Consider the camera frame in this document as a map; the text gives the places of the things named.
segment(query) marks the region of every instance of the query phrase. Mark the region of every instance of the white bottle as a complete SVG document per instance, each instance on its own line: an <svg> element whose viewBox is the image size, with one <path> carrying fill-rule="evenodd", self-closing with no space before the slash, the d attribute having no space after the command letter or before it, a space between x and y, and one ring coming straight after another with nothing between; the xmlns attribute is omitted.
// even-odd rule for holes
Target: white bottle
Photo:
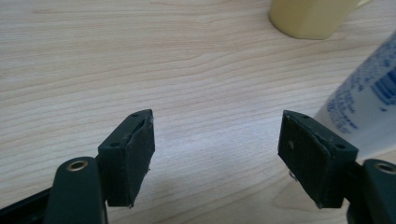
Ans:
<svg viewBox="0 0 396 224"><path fill-rule="evenodd" d="M396 145L396 32L330 96L315 119L357 147L359 159Z"/></svg>

